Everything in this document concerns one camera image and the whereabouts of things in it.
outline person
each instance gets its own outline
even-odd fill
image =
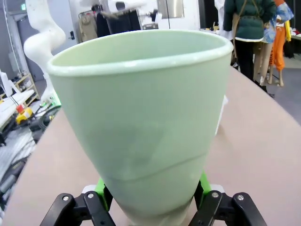
[[[223,28],[233,30],[240,71],[253,81],[253,48],[263,39],[264,24],[276,13],[274,0],[226,0]]]

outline yellow object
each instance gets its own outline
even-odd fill
[[[285,30],[286,30],[286,40],[291,41],[292,40],[292,34],[291,34],[291,25],[290,21],[285,22]]]
[[[18,114],[16,118],[16,123],[20,125],[22,121],[27,120],[32,114],[33,114],[32,109],[30,109],[29,107],[24,109],[24,112],[22,114]]]

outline clothing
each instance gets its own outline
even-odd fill
[[[273,48],[273,43],[262,43],[261,44],[261,50],[259,54],[255,54],[255,60],[254,60],[254,76],[253,79],[257,79],[257,73],[260,70],[261,74],[261,84],[263,84],[263,81],[265,80],[268,68],[269,68],[269,57],[271,54]]]
[[[292,34],[291,34],[291,24],[290,21],[285,22],[285,31],[286,31],[286,40],[290,42],[292,40]]]
[[[235,40],[236,53],[240,72],[253,81],[254,63],[253,63],[253,47],[254,42],[246,42]]]
[[[97,37],[104,37],[110,35],[110,30],[107,20],[99,13],[96,18],[97,24]]]
[[[79,32],[82,42],[97,38],[96,21],[93,15],[84,15],[80,18]]]
[[[283,58],[283,46],[285,43],[286,31],[285,27],[276,28],[276,38],[273,44],[273,50],[270,56],[270,65],[276,66],[278,71],[281,71],[285,67],[285,62]]]
[[[239,37],[235,37],[236,40],[240,40],[240,41],[248,41],[248,42],[260,42],[263,40],[263,38],[261,39],[242,39],[242,38],[239,38]]]
[[[265,43],[273,43],[275,40],[277,18],[281,19],[283,22],[287,22],[293,18],[293,12],[283,0],[275,0],[275,3],[277,6],[276,14],[264,29],[264,36],[262,41]]]
[[[231,31],[233,15],[239,14],[245,0],[226,0],[224,15],[224,30]],[[236,37],[240,40],[261,40],[263,38],[263,23],[267,23],[276,12],[274,0],[247,0],[241,14]]]
[[[232,35],[232,31],[225,31],[223,28],[223,23],[224,23],[224,5],[225,5],[225,0],[214,0],[214,5],[217,9],[218,12],[218,25],[219,25],[219,35],[228,39],[228,40],[232,40],[233,39],[233,35]]]

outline cup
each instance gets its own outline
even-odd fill
[[[48,63],[86,154],[136,225],[179,225],[226,91],[232,44],[195,31],[115,34]]]

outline green jacket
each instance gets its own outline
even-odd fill
[[[274,0],[247,0],[246,6],[241,14],[236,37],[242,39],[258,40],[263,38],[263,24],[270,21],[276,13]],[[239,14],[245,0],[226,0],[223,28],[225,31],[232,31],[233,14]]]

